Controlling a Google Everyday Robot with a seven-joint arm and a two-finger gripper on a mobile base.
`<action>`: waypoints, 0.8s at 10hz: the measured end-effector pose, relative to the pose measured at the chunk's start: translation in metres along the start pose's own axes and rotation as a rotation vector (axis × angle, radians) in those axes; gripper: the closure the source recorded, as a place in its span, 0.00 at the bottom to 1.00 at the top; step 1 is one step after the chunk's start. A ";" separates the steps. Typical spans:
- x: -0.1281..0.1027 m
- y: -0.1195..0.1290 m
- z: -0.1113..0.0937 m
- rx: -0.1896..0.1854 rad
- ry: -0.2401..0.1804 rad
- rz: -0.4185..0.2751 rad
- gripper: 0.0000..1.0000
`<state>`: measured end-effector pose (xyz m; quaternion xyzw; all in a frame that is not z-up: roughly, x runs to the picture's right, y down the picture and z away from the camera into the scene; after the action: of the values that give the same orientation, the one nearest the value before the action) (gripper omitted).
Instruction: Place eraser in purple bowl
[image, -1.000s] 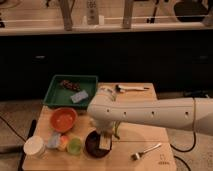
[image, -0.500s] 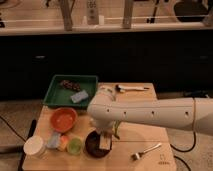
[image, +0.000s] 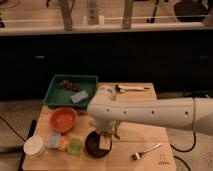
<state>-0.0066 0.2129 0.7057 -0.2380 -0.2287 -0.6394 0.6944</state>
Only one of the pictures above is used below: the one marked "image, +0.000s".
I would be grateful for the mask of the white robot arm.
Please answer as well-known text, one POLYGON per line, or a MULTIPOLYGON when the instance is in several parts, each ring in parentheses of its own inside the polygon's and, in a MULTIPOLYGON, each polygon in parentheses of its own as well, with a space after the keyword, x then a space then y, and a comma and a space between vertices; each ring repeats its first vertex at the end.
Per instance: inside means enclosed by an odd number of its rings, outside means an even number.
POLYGON ((213 99, 176 98, 153 101, 116 101, 109 88, 99 88, 87 106, 95 127, 108 130, 114 121, 140 123, 213 136, 213 99))

